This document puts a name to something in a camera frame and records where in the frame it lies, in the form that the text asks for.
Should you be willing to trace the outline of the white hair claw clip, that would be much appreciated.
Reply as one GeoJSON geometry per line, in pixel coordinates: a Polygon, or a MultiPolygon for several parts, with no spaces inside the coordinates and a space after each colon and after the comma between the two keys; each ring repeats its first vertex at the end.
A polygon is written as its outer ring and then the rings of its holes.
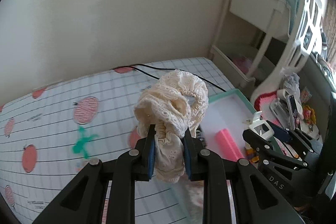
{"type": "Polygon", "coordinates": [[[255,112],[253,118],[249,121],[249,129],[263,139],[269,140],[274,136],[274,130],[266,120],[261,118],[262,113],[262,111],[255,112]]]}

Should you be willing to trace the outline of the pink hair roller clip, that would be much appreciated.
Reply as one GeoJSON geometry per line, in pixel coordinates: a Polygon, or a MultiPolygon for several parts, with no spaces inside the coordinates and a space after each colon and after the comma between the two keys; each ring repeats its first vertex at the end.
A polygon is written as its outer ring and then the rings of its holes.
{"type": "Polygon", "coordinates": [[[239,159],[244,158],[244,155],[227,129],[217,132],[215,134],[215,140],[224,159],[238,161],[239,159]]]}

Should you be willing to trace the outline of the green rubber lizard toy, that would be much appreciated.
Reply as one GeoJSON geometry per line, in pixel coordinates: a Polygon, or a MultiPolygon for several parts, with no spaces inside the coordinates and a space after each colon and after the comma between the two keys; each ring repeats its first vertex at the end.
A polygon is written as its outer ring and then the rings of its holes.
{"type": "Polygon", "coordinates": [[[74,144],[74,146],[72,147],[72,152],[74,154],[82,155],[84,159],[88,159],[89,153],[87,152],[85,145],[88,142],[98,138],[98,135],[92,134],[92,135],[86,136],[86,129],[82,126],[79,126],[78,133],[79,133],[79,137],[76,143],[74,144]]]}

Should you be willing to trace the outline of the cream lace scrunchies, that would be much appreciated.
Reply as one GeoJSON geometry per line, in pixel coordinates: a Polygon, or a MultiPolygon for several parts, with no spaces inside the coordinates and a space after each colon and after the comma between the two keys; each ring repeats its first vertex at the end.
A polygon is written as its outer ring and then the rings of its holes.
{"type": "Polygon", "coordinates": [[[144,138],[155,126],[155,165],[157,179],[176,183],[184,175],[182,139],[196,129],[209,105],[208,89],[203,80],[190,72],[175,70],[163,75],[144,90],[134,107],[137,133],[144,138]]]}

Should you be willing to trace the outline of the colourful block fidget toy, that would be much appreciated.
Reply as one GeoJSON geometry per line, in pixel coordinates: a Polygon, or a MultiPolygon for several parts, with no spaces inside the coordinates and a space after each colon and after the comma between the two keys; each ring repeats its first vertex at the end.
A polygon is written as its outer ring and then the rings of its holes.
{"type": "Polygon", "coordinates": [[[254,150],[249,144],[245,145],[245,153],[246,153],[246,157],[247,159],[251,162],[251,163],[258,163],[259,162],[259,154],[256,150],[254,150]]]}

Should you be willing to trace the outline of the pastel rainbow fuzzy scrunchie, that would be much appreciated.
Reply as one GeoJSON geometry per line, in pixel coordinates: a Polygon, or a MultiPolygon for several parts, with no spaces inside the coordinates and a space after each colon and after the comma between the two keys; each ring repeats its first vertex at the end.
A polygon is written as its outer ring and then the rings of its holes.
{"type": "Polygon", "coordinates": [[[86,165],[88,161],[87,160],[81,160],[76,163],[75,170],[77,173],[79,173],[86,165]]]}

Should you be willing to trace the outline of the yellow rice cracker packet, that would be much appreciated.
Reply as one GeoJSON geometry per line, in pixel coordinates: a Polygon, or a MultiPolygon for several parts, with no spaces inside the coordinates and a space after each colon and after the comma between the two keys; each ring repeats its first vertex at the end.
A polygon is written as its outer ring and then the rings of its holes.
{"type": "Polygon", "coordinates": [[[190,201],[197,207],[203,207],[204,200],[204,181],[184,180],[184,186],[189,195],[190,201]]]}

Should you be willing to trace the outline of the black toy car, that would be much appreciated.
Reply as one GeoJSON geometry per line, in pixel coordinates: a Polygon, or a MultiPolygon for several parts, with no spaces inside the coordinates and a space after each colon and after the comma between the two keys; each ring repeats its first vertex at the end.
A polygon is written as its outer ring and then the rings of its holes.
{"type": "Polygon", "coordinates": [[[204,132],[203,132],[201,126],[198,126],[198,128],[196,129],[196,138],[201,141],[202,146],[204,148],[207,147],[207,142],[206,142],[206,139],[205,139],[205,135],[204,135],[204,132]]]}

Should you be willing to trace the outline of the smartphone on stand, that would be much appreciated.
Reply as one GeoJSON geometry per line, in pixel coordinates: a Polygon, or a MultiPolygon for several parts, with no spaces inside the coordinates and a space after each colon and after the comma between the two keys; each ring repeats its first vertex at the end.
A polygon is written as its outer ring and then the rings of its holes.
{"type": "Polygon", "coordinates": [[[297,101],[294,95],[288,95],[286,97],[286,102],[288,105],[289,112],[289,122],[291,130],[299,129],[301,130],[301,117],[299,113],[299,108],[297,106],[297,101]]]}

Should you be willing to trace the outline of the grey phone stand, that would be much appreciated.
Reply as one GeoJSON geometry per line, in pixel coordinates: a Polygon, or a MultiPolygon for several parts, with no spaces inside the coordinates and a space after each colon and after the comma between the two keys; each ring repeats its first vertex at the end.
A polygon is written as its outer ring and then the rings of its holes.
{"type": "Polygon", "coordinates": [[[284,101],[280,100],[280,98],[275,98],[270,103],[269,108],[283,128],[291,129],[290,114],[284,101]]]}

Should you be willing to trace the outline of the crochet red pink mat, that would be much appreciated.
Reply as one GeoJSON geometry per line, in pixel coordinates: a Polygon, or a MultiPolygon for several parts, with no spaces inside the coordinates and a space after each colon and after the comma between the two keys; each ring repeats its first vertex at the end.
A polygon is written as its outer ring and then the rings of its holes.
{"type": "Polygon", "coordinates": [[[262,111],[261,117],[264,120],[268,120],[272,122],[273,124],[276,124],[281,128],[284,128],[284,126],[280,123],[280,121],[276,118],[276,116],[273,114],[272,110],[270,109],[270,105],[272,101],[275,99],[277,99],[276,91],[261,94],[260,96],[258,96],[256,101],[254,102],[254,108],[257,111],[262,111]]]}

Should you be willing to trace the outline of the teal shallow box tray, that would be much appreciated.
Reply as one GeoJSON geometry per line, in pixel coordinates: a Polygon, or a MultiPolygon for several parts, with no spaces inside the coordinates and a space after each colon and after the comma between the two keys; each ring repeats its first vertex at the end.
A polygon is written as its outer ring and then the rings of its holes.
{"type": "MultiPolygon", "coordinates": [[[[227,130],[240,153],[245,157],[245,141],[243,131],[248,128],[256,110],[238,89],[232,89],[209,97],[206,115],[200,123],[206,148],[217,153],[223,159],[224,146],[217,143],[216,135],[220,130],[227,130]]],[[[179,182],[172,185],[172,190],[178,200],[182,212],[180,223],[201,223],[203,214],[203,191],[201,182],[190,182],[183,176],[179,182]]]]}

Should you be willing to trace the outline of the crumpled grey tissue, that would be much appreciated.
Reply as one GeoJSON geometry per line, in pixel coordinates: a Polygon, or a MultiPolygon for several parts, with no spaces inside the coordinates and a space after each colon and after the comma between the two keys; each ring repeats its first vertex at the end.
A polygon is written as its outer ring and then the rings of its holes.
{"type": "Polygon", "coordinates": [[[281,79],[280,87],[282,89],[285,89],[291,95],[299,94],[300,93],[299,75],[295,72],[292,72],[290,68],[282,68],[281,75],[282,75],[282,79],[281,79]]]}

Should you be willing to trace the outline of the checked fruit print bedsheet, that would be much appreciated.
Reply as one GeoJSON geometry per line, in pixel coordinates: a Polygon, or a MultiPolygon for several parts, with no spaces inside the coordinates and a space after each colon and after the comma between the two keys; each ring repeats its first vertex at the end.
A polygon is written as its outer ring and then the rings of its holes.
{"type": "Polygon", "coordinates": [[[133,108],[169,69],[206,79],[209,95],[233,88],[212,61],[198,57],[80,77],[1,105],[1,195],[15,219],[32,223],[77,175],[77,162],[110,161],[128,151],[137,125],[133,108]],[[88,159],[72,152],[79,126],[86,136],[98,135],[85,145],[88,159]]]}

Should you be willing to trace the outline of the white bedside shelf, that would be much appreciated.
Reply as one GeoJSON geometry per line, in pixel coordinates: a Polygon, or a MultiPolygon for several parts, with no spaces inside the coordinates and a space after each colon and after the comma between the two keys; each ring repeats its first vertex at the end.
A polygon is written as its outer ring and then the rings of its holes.
{"type": "Polygon", "coordinates": [[[274,69],[265,57],[270,42],[286,40],[289,27],[285,0],[224,0],[211,60],[234,87],[254,86],[274,69]]]}

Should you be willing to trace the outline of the white cutout headboard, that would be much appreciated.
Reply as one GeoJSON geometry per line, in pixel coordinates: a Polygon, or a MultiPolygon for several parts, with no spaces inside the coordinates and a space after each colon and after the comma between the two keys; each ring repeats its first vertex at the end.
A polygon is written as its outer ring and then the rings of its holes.
{"type": "Polygon", "coordinates": [[[299,0],[297,17],[282,55],[272,73],[252,93],[250,102],[276,91],[285,75],[298,73],[315,47],[322,47],[320,25],[324,5],[321,0],[299,0]]]}

